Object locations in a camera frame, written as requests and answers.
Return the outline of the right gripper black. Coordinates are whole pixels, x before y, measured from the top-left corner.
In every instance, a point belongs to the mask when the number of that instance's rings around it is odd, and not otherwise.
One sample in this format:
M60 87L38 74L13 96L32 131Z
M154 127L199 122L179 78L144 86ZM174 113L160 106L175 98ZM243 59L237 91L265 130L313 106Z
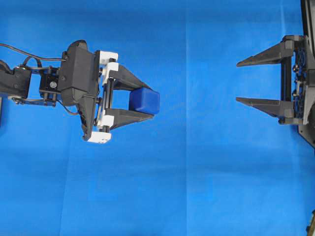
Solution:
M237 67L281 63L281 100L236 97L236 101L256 108L279 124L315 124L315 49L307 36L286 35L282 42L237 63ZM289 85L289 67L295 74L295 89ZM291 91L292 102L288 93Z

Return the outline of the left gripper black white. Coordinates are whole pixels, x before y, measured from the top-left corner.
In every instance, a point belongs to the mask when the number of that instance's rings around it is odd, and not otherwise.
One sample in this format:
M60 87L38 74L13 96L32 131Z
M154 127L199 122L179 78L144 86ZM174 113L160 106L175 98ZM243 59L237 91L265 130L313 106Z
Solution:
M118 53L109 51L96 51L99 69L99 84L102 85L102 97L96 99L98 111L94 119L96 130L91 131L85 141L104 144L111 140L110 130L135 122L152 119L154 115L124 110L112 109L113 90L136 90L150 87L139 80L124 66L117 63Z

